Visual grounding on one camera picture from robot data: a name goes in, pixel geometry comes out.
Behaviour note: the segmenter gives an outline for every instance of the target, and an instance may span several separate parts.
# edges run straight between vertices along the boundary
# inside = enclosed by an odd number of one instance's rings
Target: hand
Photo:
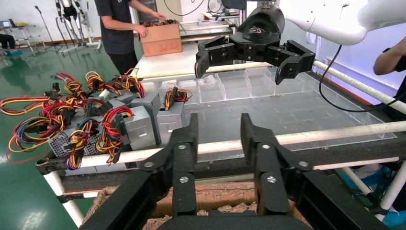
[[[148,35],[148,29],[142,25],[135,25],[134,30],[137,31],[141,37],[146,37]]]
[[[151,14],[152,16],[154,16],[154,17],[156,17],[156,18],[158,18],[160,21],[164,21],[164,20],[166,20],[166,17],[165,17],[165,15],[163,15],[163,14],[161,14],[161,13],[158,13],[158,12],[152,12],[152,14]]]
[[[406,37],[394,46],[394,50],[402,56],[406,55]]]

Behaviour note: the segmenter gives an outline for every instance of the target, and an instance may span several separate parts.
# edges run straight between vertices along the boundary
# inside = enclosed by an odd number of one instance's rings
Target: man in black t-shirt
[[[406,70],[406,37],[392,48],[387,48],[377,58],[373,71],[376,75],[384,75],[393,71],[402,72]],[[406,92],[406,78],[403,79],[395,98],[400,97]],[[406,103],[406,95],[400,101]],[[406,115],[391,108],[386,107],[383,111],[394,121],[406,120]]]
[[[130,8],[151,14],[159,20],[165,16],[144,6],[137,0],[95,0],[100,16],[101,37],[104,49],[121,75],[137,64],[134,51],[134,33],[141,37],[148,35],[142,25],[132,24]]]

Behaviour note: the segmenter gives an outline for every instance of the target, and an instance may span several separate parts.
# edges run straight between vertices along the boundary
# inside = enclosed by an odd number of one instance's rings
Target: screw
[[[147,167],[147,168],[152,167],[152,166],[154,166],[153,162],[147,162],[144,164],[144,167]]]
[[[267,177],[267,180],[268,180],[268,182],[271,182],[271,183],[275,183],[275,182],[276,182],[276,178],[273,177],[273,176],[268,176],[268,177]]]
[[[307,166],[309,166],[309,163],[307,163],[305,161],[301,161],[301,162],[299,162],[299,165],[302,167],[307,167]]]
[[[183,176],[183,177],[181,177],[181,178],[179,179],[179,181],[180,181],[181,183],[186,183],[186,182],[189,181],[189,178],[186,177],[186,176]]]

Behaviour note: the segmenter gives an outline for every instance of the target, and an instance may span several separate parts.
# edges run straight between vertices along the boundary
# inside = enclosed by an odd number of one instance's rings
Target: cardboard
[[[148,27],[148,35],[141,38],[145,57],[182,52],[178,24]]]

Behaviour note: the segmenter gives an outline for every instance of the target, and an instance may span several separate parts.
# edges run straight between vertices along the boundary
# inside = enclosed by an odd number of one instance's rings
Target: human arm
[[[129,5],[136,10],[139,10],[147,14],[151,14],[152,16],[158,18],[161,21],[166,20],[166,17],[163,14],[153,11],[152,9],[148,8],[147,6],[143,5],[137,0],[130,0]]]
[[[110,30],[135,30],[141,37],[145,37],[148,34],[148,30],[137,24],[124,23],[113,19],[113,12],[109,1],[106,0],[95,0],[97,12],[100,15],[101,21]]]
[[[406,69],[406,37],[397,45],[382,53],[375,61],[373,71],[376,75],[384,75],[393,71]]]

